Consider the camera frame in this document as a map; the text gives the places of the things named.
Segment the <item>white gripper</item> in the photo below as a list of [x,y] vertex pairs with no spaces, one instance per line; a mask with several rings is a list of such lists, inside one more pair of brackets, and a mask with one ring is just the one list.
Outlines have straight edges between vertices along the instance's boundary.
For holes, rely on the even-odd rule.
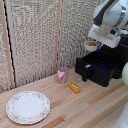
[[111,34],[109,28],[106,28],[104,26],[97,26],[95,24],[92,25],[88,36],[111,48],[115,48],[119,44],[121,39],[120,36]]

